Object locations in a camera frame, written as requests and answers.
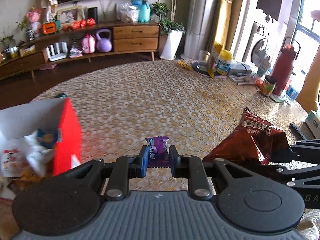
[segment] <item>wooden drawer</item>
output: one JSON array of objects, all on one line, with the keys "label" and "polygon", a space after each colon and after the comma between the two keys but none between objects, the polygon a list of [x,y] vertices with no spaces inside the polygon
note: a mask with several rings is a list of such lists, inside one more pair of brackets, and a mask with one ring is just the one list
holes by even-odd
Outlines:
[{"label": "wooden drawer", "polygon": [[113,39],[158,38],[159,26],[139,25],[113,28]]},{"label": "wooden drawer", "polygon": [[0,78],[36,69],[37,66],[44,63],[45,61],[42,52],[19,58],[13,62],[0,66]]},{"label": "wooden drawer", "polygon": [[113,44],[114,52],[158,49],[156,38],[114,40]]}]

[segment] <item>wooden floor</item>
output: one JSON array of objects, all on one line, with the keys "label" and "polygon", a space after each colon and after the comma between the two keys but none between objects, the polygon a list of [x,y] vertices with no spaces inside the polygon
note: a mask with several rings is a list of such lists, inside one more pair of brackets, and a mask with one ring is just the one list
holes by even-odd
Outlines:
[{"label": "wooden floor", "polygon": [[37,70],[35,79],[27,72],[0,80],[0,110],[28,103],[49,88],[70,78],[101,68],[145,60],[151,60],[151,53],[95,57],[91,59],[91,63],[88,59],[81,59],[59,64],[54,69]]}]

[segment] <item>wooden tv cabinet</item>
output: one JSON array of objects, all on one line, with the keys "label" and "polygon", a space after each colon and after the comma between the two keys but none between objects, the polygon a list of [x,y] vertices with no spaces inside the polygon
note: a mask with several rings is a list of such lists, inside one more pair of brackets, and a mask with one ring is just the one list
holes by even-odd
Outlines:
[{"label": "wooden tv cabinet", "polygon": [[[78,58],[64,58],[57,61],[50,62],[47,57],[46,47],[50,44],[54,44],[59,41],[65,41],[68,43],[68,49],[72,44],[70,36],[76,36],[77,39],[82,37],[86,33],[95,35],[98,29],[110,29],[112,30],[112,50],[110,52],[101,53],[96,50],[92,54],[83,54]],[[36,51],[25,57],[17,57],[9,59],[0,64],[0,79],[4,79],[19,73],[30,71],[32,78],[34,78],[33,71],[38,69],[43,64],[59,64],[63,62],[88,59],[89,63],[91,58],[125,54],[125,53],[137,53],[137,52],[150,52],[152,60],[154,60],[154,52],[158,51],[159,46],[160,26],[158,23],[150,21],[149,23],[124,23],[121,21],[113,21],[106,23],[98,23],[94,26],[86,26],[79,28],[75,31],[64,32],[60,30],[58,33],[49,35],[42,35],[36,38],[34,41],[25,43],[22,47],[28,48],[32,45],[36,46]]]}]

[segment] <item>window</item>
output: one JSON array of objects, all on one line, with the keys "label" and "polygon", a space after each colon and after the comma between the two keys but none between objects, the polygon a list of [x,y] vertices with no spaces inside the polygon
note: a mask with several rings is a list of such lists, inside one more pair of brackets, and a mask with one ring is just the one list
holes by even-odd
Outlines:
[{"label": "window", "polygon": [[294,37],[301,45],[298,59],[294,62],[295,73],[308,73],[320,43],[320,22],[315,21],[310,12],[320,9],[320,0],[301,0],[297,28]]}]

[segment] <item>red water bottle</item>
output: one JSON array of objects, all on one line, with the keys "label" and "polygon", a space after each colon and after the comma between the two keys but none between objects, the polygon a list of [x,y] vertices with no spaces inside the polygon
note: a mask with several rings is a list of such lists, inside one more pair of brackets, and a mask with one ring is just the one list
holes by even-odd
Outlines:
[{"label": "red water bottle", "polygon": [[276,61],[275,66],[273,67],[271,76],[276,79],[276,87],[273,90],[273,94],[280,96],[291,76],[292,70],[293,70],[293,62],[295,59],[298,58],[298,54],[300,52],[300,44],[298,52],[294,51],[294,47],[291,44],[287,44],[284,46],[285,41],[287,38],[291,39],[292,41],[295,41],[292,37],[286,37],[282,44],[281,49],[281,55]]}]

